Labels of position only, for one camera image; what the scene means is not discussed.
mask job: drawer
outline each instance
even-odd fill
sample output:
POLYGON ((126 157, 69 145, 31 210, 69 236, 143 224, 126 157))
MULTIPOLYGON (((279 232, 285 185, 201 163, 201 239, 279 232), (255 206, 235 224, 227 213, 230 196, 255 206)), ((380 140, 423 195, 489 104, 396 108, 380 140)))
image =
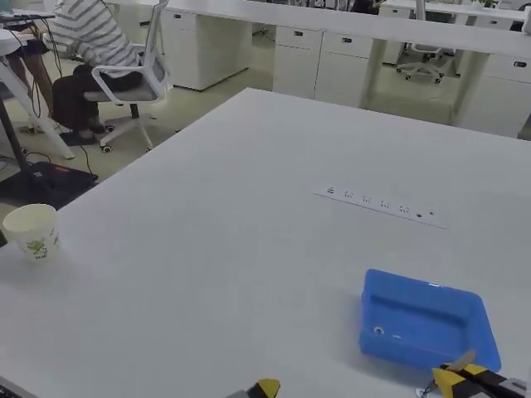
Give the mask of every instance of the drawer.
POLYGON ((301 98, 314 98, 319 51, 277 46, 273 91, 301 98))
POLYGON ((492 55, 487 61, 483 76, 531 83, 531 60, 492 55))
POLYGON ((315 99, 358 108, 368 60, 324 53, 319 61, 315 99))
POLYGON ((293 27, 276 28, 276 44, 280 46, 320 51, 322 40, 323 33, 321 31, 309 31, 293 27))
POLYGON ((508 31, 513 22, 509 19, 503 18, 490 18, 490 17, 477 17, 475 20, 475 27, 488 27, 489 29, 500 29, 503 31, 508 31))
POLYGON ((482 77, 459 127, 517 138, 529 112, 531 85, 482 77))
POLYGON ((385 3, 380 7, 380 17, 409 18, 411 10, 407 8, 386 7, 385 3))
POLYGON ((162 24, 171 31, 196 31, 197 15, 187 12, 164 11, 162 24))
POLYGON ((323 38, 324 52, 341 54, 343 56, 368 58, 372 46, 373 39, 368 37, 340 35, 338 33, 326 32, 323 38))

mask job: power strip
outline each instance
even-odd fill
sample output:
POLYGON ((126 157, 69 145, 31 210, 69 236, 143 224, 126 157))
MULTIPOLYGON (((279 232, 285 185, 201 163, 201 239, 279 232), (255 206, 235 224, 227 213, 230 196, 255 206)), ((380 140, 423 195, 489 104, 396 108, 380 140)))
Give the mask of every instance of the power strip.
POLYGON ((327 197, 335 201, 342 201, 351 205, 363 207, 365 209, 379 211, 407 220, 420 222, 429 226, 446 229, 446 225, 441 219, 439 211, 435 209, 422 208, 421 206, 408 205, 404 202, 373 197, 371 195, 359 195, 352 189, 344 189, 333 185, 314 191, 315 195, 327 197))

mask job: paper cup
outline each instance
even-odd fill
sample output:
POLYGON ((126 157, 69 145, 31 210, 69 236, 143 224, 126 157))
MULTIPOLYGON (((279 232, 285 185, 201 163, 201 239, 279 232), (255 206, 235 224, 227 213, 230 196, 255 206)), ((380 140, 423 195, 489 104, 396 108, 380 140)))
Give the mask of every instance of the paper cup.
POLYGON ((3 220, 7 235, 31 261, 51 259, 59 251, 57 211, 48 205, 28 205, 9 213, 3 220))

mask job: office chair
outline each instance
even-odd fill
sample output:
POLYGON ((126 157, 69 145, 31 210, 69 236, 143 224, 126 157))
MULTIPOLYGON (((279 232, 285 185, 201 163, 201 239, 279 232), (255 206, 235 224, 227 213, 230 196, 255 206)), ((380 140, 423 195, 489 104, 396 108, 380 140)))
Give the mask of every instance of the office chair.
POLYGON ((100 140, 100 147, 104 153, 112 152, 112 147, 108 143, 127 133, 132 129, 137 129, 147 144, 147 151, 153 149, 151 139, 146 132, 145 125, 160 125, 149 116, 140 116, 139 104, 148 104, 162 100, 168 91, 168 70, 157 51, 157 33, 160 25, 160 17, 163 9, 168 5, 169 0, 159 0, 153 7, 151 22, 149 23, 148 38, 145 46, 135 44, 135 50, 142 53, 141 66, 96 66, 92 70, 92 76, 98 82, 103 91, 85 93, 85 98, 92 102, 112 102, 117 105, 129 104, 131 116, 111 119, 105 121, 105 127, 109 132, 100 140), (137 71, 144 78, 142 84, 132 90, 113 92, 101 78, 101 73, 106 71, 137 71))
MULTIPOLYGON (((426 20, 426 4, 424 2, 425 0, 417 0, 416 15, 417 20, 419 21, 426 20)), ((397 72, 402 73, 404 70, 408 70, 406 73, 406 80, 410 80, 419 72, 425 72, 435 78, 436 84, 441 83, 442 78, 445 77, 444 70, 446 69, 446 65, 443 67, 435 66, 430 63, 430 60, 437 58, 442 49, 440 47, 427 46, 424 44, 411 44, 410 49, 422 53, 422 60, 420 62, 409 62, 407 64, 398 65, 397 72)))

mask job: desk leg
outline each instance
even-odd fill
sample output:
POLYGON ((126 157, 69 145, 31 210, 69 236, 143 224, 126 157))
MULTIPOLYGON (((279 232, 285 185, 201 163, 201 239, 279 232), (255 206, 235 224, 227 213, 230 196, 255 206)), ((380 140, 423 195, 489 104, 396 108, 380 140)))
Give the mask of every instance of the desk leg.
POLYGON ((359 108, 366 109, 371 99, 371 95, 376 85, 376 80, 382 69, 383 55, 387 40, 373 39, 371 55, 368 58, 367 70, 365 71, 365 80, 363 81, 362 95, 359 101, 359 108))
POLYGON ((17 135, 15 133, 15 130, 13 129, 13 125, 11 124, 11 120, 9 119, 9 115, 7 114, 6 106, 3 104, 3 101, 0 100, 0 122, 2 123, 4 132, 7 135, 7 139, 9 140, 9 143, 11 144, 11 148, 13 151, 13 154, 15 155, 15 159, 17 160, 18 166, 20 167, 21 171, 27 172, 28 167, 26 163, 26 159, 24 158, 24 155, 22 155, 22 148, 20 146, 20 143, 18 142, 17 135))
POLYGON ((458 126, 465 115, 474 90, 480 82, 489 54, 472 51, 470 59, 461 75, 459 89, 452 108, 451 124, 458 126))
POLYGON ((37 117, 33 111, 32 101, 27 96, 26 87, 2 62, 0 62, 0 80, 2 80, 3 84, 5 84, 15 98, 17 98, 18 102, 22 105, 26 112, 29 113, 32 119, 42 128, 42 131, 44 131, 46 136, 53 142, 61 155, 66 159, 74 158, 74 153, 68 148, 59 134, 55 131, 48 118, 37 117))

